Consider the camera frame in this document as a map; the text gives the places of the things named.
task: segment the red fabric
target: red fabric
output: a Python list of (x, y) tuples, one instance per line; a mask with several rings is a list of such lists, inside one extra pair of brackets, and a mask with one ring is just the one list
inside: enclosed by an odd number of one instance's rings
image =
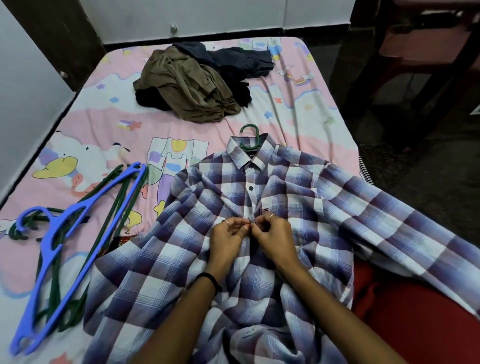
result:
[(480, 363), (480, 322), (427, 284), (355, 261), (353, 312), (408, 363)]

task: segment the bracelet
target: bracelet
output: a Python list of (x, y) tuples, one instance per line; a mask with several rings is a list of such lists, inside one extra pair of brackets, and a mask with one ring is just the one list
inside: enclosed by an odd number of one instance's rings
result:
[(219, 293), (219, 292), (222, 292), (222, 287), (217, 283), (216, 279), (210, 274), (210, 273), (200, 273), (197, 278), (195, 278), (195, 282), (197, 281), (197, 279), (199, 279), (200, 277), (205, 277), (205, 278), (208, 278), (213, 286), (215, 287), (215, 296)]

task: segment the mattress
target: mattress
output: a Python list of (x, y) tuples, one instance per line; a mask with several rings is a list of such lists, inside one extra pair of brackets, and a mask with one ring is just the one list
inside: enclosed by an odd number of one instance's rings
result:
[[(12, 358), (8, 346), (35, 282), (39, 244), (47, 225), (14, 241), (7, 234), (32, 206), (65, 209), (91, 191), (117, 165), (140, 161), (148, 181), (129, 214), (123, 235), (147, 232), (162, 212), (173, 176), (207, 155), (223, 151), (231, 135), (253, 123), (279, 144), (321, 156), (361, 176), (359, 154), (338, 108), (303, 41), (292, 37), (244, 38), (205, 42), (208, 50), (226, 47), (268, 49), (275, 68), (265, 78), (247, 80), (252, 103), (219, 123), (193, 123), (173, 112), (143, 108), (133, 81), (155, 49), (118, 49), (107, 54), (89, 77), (70, 110), (0, 211), (0, 363), (80, 363), (90, 337), (82, 325), (53, 333), (33, 354)], [(247, 128), (242, 135), (253, 135)], [(65, 244), (61, 292), (71, 286), (118, 190), (104, 196), (88, 223)], [(50, 284), (46, 282), (43, 306)]]

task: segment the hand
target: hand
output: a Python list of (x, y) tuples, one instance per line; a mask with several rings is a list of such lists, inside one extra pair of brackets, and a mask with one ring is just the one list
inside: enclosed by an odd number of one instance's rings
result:
[(217, 282), (222, 281), (230, 271), (238, 256), (241, 241), (248, 235), (250, 221), (247, 218), (228, 218), (213, 228), (210, 236), (210, 258), (206, 273), (210, 273)]
[(257, 217), (256, 224), (252, 224), (252, 235), (282, 273), (287, 268), (301, 265), (293, 241), (292, 226), (287, 220), (271, 212), (265, 212)]

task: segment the plaid shirt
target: plaid shirt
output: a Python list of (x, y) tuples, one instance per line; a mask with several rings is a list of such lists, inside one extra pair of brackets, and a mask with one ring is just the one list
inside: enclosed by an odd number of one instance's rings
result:
[[(263, 134), (250, 159), (240, 141), (254, 139), (231, 137), (225, 152), (177, 174), (152, 230), (97, 260), (84, 322), (95, 337), (84, 362), (128, 361), (205, 268), (212, 227), (266, 209), (288, 219), (300, 259), (345, 306), (356, 251), (422, 277), (478, 317), (479, 249), (319, 157)], [(243, 240), (221, 285), (192, 362), (344, 362), (253, 238)]]

